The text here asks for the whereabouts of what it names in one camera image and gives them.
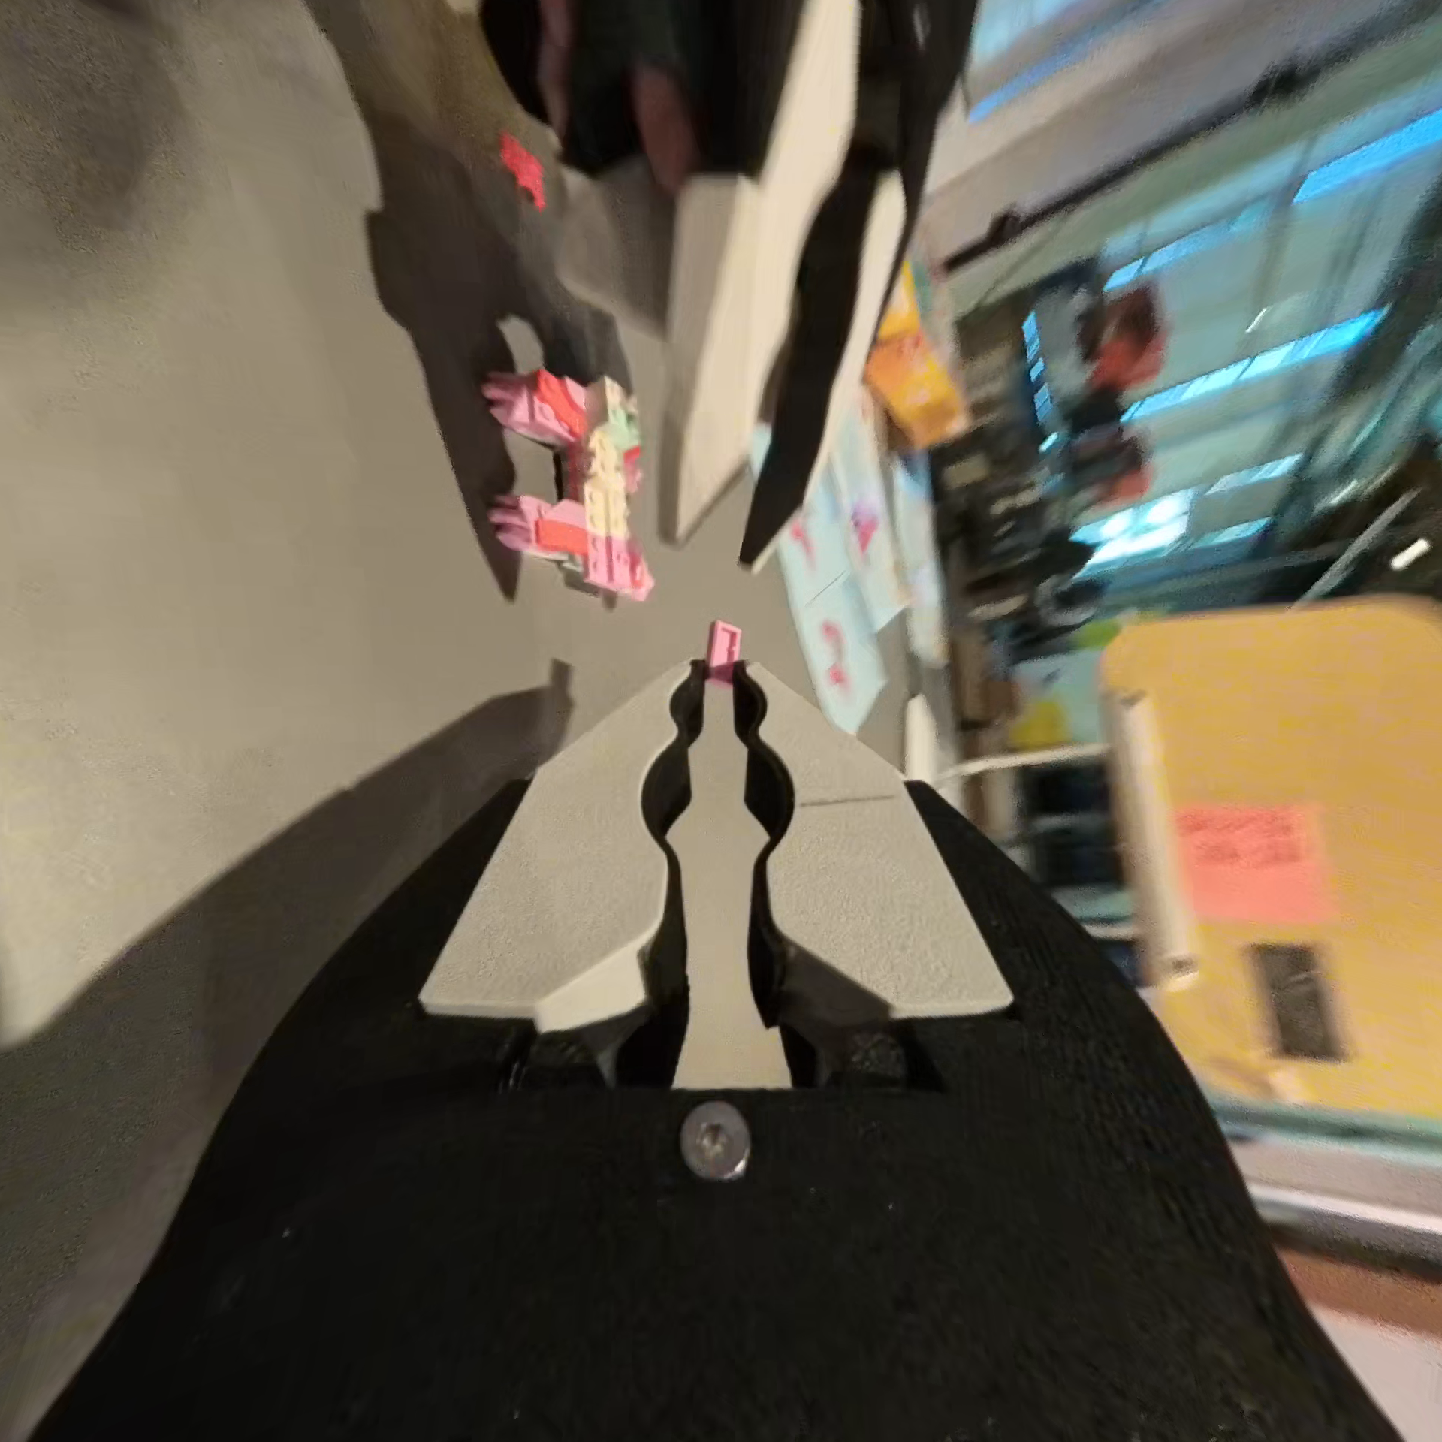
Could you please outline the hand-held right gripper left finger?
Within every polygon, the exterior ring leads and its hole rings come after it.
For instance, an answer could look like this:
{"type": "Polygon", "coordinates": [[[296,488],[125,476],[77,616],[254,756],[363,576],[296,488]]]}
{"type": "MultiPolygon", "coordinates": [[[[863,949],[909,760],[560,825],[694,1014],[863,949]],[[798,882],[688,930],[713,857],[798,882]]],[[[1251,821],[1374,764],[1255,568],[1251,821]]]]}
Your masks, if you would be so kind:
{"type": "Polygon", "coordinates": [[[579,1041],[612,1085],[677,1079],[690,982],[669,834],[692,742],[683,662],[535,771],[420,989],[430,1016],[579,1041]]]}

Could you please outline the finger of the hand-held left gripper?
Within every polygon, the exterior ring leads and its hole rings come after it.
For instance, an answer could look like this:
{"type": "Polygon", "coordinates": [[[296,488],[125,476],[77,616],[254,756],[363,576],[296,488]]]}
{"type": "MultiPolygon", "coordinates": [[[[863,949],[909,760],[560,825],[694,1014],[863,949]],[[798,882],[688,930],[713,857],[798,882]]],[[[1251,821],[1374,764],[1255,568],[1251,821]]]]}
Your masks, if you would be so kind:
{"type": "Polygon", "coordinates": [[[811,495],[840,421],[857,400],[909,239],[909,195],[893,156],[870,143],[851,145],[805,235],[742,566],[765,566],[811,495]]]}
{"type": "Polygon", "coordinates": [[[685,545],[750,459],[775,365],[775,459],[746,547],[769,547],[817,476],[872,333],[872,155],[857,143],[863,13],[798,13],[752,170],[677,193],[667,313],[665,538],[685,545]]]}

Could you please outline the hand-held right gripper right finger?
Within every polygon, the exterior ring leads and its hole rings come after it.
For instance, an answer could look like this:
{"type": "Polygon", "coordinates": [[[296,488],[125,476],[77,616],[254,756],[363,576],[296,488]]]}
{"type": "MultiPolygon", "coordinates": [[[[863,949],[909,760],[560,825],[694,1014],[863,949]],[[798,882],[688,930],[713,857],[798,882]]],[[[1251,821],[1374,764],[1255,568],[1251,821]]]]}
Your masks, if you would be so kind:
{"type": "Polygon", "coordinates": [[[750,986],[786,1083],[909,1087],[928,1070],[918,1022],[1002,1016],[1014,989],[903,771],[765,666],[734,685],[763,829],[750,986]]]}

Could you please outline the pink toy brick bird model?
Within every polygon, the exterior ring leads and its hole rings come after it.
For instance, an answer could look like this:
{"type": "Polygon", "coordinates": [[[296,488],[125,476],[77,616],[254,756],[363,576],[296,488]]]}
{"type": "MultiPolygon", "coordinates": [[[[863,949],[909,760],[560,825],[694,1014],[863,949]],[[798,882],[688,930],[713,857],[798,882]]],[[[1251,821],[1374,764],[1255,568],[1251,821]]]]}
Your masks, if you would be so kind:
{"type": "Polygon", "coordinates": [[[505,430],[549,449],[554,469],[551,497],[489,505],[497,539],[600,595],[648,599],[656,580],[631,526],[644,478],[635,396],[612,377],[583,384],[551,369],[495,371],[482,396],[505,430]]]}

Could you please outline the grey desk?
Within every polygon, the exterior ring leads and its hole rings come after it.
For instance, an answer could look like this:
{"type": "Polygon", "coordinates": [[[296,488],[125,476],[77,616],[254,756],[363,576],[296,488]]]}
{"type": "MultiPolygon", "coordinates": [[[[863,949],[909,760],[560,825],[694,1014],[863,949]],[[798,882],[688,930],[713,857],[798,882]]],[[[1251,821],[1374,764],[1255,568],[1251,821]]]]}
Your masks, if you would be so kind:
{"type": "Polygon", "coordinates": [[[489,538],[491,369],[631,381],[478,3],[5,3],[5,1438],[127,1302],[357,928],[713,618],[811,695],[736,488],[658,591],[489,538]]]}

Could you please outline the orange toy set box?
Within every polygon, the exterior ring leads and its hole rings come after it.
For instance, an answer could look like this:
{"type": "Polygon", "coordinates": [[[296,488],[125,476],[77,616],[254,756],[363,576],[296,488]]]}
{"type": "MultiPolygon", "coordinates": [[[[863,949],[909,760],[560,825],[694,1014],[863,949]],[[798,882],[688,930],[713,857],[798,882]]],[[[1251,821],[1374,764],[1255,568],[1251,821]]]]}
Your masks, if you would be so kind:
{"type": "Polygon", "coordinates": [[[895,277],[865,379],[895,438],[912,451],[953,442],[974,425],[949,315],[916,256],[895,277]]]}

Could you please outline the open instruction booklet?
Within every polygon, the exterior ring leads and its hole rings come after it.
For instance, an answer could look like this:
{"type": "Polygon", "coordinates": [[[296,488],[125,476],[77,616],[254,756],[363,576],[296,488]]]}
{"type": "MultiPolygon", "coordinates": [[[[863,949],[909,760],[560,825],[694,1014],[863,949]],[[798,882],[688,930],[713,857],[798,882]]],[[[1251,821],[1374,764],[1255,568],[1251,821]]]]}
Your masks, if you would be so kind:
{"type": "Polygon", "coordinates": [[[866,411],[844,419],[776,557],[821,710],[857,733],[888,683],[880,635],[911,601],[884,455],[866,411]]]}

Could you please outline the metal storage shelf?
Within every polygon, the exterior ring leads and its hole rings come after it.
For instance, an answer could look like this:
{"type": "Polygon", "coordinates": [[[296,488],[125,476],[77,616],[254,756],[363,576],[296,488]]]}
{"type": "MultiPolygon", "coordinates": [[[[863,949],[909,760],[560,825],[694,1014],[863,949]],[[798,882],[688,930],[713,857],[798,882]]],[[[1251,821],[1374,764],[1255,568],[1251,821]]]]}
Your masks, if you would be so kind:
{"type": "Polygon", "coordinates": [[[1159,285],[1081,260],[974,306],[953,333],[970,423],[930,465],[955,601],[1006,637],[1056,639],[1108,593],[1083,528],[1154,488],[1154,444],[1127,415],[1167,358],[1159,285]]]}

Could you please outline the pink sticky note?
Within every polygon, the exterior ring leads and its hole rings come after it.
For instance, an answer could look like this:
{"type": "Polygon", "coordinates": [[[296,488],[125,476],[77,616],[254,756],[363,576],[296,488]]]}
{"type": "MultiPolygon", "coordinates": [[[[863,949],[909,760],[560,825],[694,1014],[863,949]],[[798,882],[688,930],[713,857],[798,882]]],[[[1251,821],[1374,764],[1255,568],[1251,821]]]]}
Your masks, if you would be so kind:
{"type": "Polygon", "coordinates": [[[1200,922],[1338,919],[1320,806],[1194,804],[1177,809],[1175,827],[1188,909],[1200,922]]]}

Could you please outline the wooden book stand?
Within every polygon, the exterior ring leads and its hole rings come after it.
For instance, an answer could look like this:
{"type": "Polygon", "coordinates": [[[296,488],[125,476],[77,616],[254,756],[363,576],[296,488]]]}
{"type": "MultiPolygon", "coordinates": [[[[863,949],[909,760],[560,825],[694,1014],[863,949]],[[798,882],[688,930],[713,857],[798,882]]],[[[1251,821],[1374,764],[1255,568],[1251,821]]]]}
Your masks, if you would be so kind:
{"type": "Polygon", "coordinates": [[[1138,622],[1096,672],[1102,737],[941,771],[1102,762],[1144,986],[1225,1104],[1439,1122],[1439,605],[1362,597],[1138,622]],[[1200,922],[1175,813],[1315,804],[1339,915],[1200,922]]]}

